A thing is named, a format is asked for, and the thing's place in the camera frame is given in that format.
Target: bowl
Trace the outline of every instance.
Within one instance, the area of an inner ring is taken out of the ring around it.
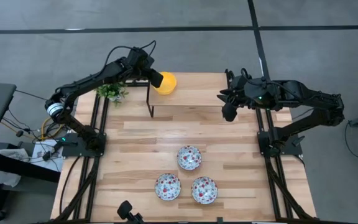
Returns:
[[[183,146],[177,154],[177,162],[185,170],[195,170],[202,161],[200,150],[194,146]]]
[[[155,182],[155,193],[164,200],[170,201],[180,194],[181,184],[177,176],[173,174],[162,174]]]
[[[191,186],[191,195],[196,202],[207,205],[218,196],[218,186],[209,177],[198,177]]]
[[[154,89],[160,95],[171,94],[177,85],[177,79],[175,78],[174,74],[170,72],[160,72],[160,74],[163,76],[161,85],[158,88],[153,86]]]

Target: gray floor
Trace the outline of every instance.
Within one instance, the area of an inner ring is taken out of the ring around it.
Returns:
[[[358,1],[255,0],[260,26],[358,25]],[[0,0],[0,29],[67,29],[152,26],[251,25],[245,0]],[[155,69],[173,72],[239,72],[261,75],[252,31],[123,34],[0,35],[0,82],[48,97],[61,84],[100,69],[116,45],[157,40]],[[346,119],[358,116],[358,30],[263,31],[272,79],[296,79],[309,88],[341,93]],[[126,51],[117,51],[121,57]],[[42,100],[15,94],[11,110],[31,127],[47,117]],[[295,116],[306,108],[292,110]],[[358,158],[344,144],[344,126],[318,127],[302,142],[317,214],[358,222]],[[358,154],[358,128],[348,130]],[[17,142],[0,127],[0,141]],[[54,195],[13,194],[4,223],[47,220]]]

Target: wooden tabletop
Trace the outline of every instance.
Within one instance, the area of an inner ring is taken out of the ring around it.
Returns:
[[[223,106],[216,97],[227,89],[225,73],[173,73],[177,86],[169,95],[159,95],[150,88],[149,103],[152,106]]]
[[[265,163],[256,138],[255,111],[238,110],[236,120],[229,123],[222,119],[220,107],[164,106],[150,118],[146,91],[146,87],[128,88],[129,95],[120,107],[109,105],[108,143],[99,167],[91,221],[121,221],[116,211],[125,200],[133,205],[133,213],[139,212],[148,222],[216,221],[216,217],[225,221],[274,220]],[[94,94],[92,91],[79,99],[75,117],[83,124],[90,123]],[[291,123],[289,110],[273,113],[273,120],[276,126]],[[203,162],[193,172],[177,165],[176,153],[184,145],[196,146],[202,153]],[[293,156],[282,156],[282,160],[289,191],[306,212],[315,215],[303,165]],[[64,162],[51,218],[58,216],[60,194],[73,161],[69,158]],[[69,178],[63,207],[77,191],[81,165],[82,159]],[[155,180],[164,173],[175,174],[182,182],[180,196],[171,202],[160,200],[154,192]],[[218,198],[211,205],[196,203],[190,194],[192,182],[204,175],[219,187]],[[284,217],[282,196],[277,192]],[[84,202],[80,217],[85,215]]]

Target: potted plant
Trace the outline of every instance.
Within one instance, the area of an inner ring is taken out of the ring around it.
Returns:
[[[125,83],[119,82],[115,84],[105,84],[96,89],[96,92],[103,97],[108,98],[110,101],[114,103],[115,106],[118,106],[121,101],[125,98],[129,93],[126,91]]]

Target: table leg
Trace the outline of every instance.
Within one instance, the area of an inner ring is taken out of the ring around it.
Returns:
[[[153,117],[154,117],[154,106],[151,106],[151,107],[150,107],[150,104],[149,104],[149,96],[150,96],[150,82],[149,82],[149,84],[147,85],[146,104],[147,104],[147,107],[149,108],[150,117],[153,118]]]

